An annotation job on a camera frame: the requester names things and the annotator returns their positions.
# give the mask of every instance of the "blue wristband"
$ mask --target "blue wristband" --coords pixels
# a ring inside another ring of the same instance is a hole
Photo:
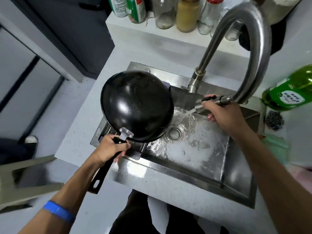
[[[43,209],[46,211],[60,217],[66,222],[74,223],[75,217],[66,209],[64,209],[62,206],[59,206],[58,204],[54,203],[53,201],[49,200],[44,206]]]

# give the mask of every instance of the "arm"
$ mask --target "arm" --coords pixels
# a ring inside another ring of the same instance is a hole
[[[117,161],[125,155],[125,151],[130,148],[130,144],[114,144],[112,138],[115,135],[106,135],[100,145],[88,157],[84,164],[75,172],[69,181],[52,197],[52,201],[67,209],[72,215],[76,216],[84,196],[89,188],[92,178],[96,171],[104,163],[114,156],[118,151],[122,153],[115,158]],[[71,224],[61,218],[41,209],[29,223],[19,232],[20,234],[36,233],[69,233]]]
[[[240,146],[253,172],[259,190],[280,234],[310,233],[312,195],[306,191],[260,141],[245,122],[239,105],[224,108],[203,102],[210,110],[207,119],[218,122]]]

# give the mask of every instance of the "faucet spout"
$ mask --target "faucet spout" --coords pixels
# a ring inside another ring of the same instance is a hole
[[[229,27],[241,19],[248,30],[250,38],[250,58],[245,78],[235,95],[221,96],[215,102],[225,106],[231,102],[242,104],[256,91],[266,73],[271,52],[271,28],[263,12],[255,2],[244,2],[236,5],[221,19],[216,31],[202,57],[202,60],[192,75],[188,90],[196,93],[199,84],[206,73],[213,54],[216,52]]]

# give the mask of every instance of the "pants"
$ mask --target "pants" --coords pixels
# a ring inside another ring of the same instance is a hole
[[[128,197],[127,205],[114,221],[110,234],[159,234],[152,224],[147,197],[146,194],[132,190]],[[170,214],[166,234],[205,234],[191,213],[172,205],[169,206],[169,209]],[[228,233],[224,227],[221,227],[220,234]]]

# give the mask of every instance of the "red lid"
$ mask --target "red lid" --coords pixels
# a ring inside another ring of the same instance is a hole
[[[208,1],[209,3],[212,3],[212,4],[220,4],[223,2],[223,0],[206,0]]]

